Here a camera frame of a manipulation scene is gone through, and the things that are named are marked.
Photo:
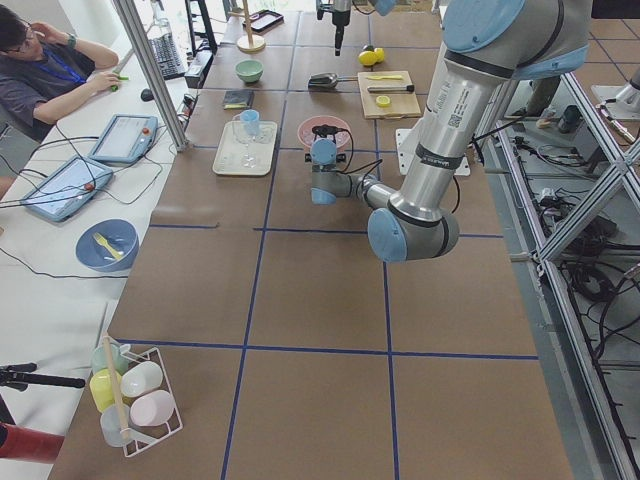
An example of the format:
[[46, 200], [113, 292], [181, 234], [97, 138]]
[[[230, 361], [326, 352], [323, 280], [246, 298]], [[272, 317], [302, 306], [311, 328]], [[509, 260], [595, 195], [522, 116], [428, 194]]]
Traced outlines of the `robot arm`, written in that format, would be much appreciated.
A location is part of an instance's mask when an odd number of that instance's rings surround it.
[[456, 169], [494, 90], [508, 80], [537, 80], [586, 60], [589, 1], [452, 1], [444, 15], [442, 58], [428, 106], [411, 134], [417, 143], [400, 189], [368, 174], [338, 170], [329, 137], [313, 141], [311, 200], [357, 197], [372, 208], [367, 235], [385, 262], [435, 258], [457, 243], [459, 226], [441, 208]]
[[[395, 7], [396, 2], [392, 0], [379, 0], [369, 1], [369, 4], [373, 6], [375, 12], [381, 16], [386, 16]], [[353, 2], [351, 0], [317, 0], [315, 6], [318, 20], [322, 20], [324, 14], [331, 16], [332, 25], [335, 27], [334, 54], [340, 56], [345, 28], [350, 23]]]

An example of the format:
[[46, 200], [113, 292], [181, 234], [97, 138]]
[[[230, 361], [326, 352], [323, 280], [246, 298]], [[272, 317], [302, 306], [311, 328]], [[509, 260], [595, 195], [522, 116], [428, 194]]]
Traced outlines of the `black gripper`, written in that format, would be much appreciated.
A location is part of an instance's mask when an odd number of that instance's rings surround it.
[[322, 125], [312, 129], [317, 136], [310, 151], [305, 153], [305, 160], [311, 163], [337, 163], [344, 160], [343, 151], [338, 151], [335, 136], [340, 129]]
[[316, 0], [316, 17], [322, 20], [324, 15], [330, 15], [332, 25], [336, 28], [334, 37], [334, 55], [340, 56], [345, 27], [350, 22], [349, 0]]

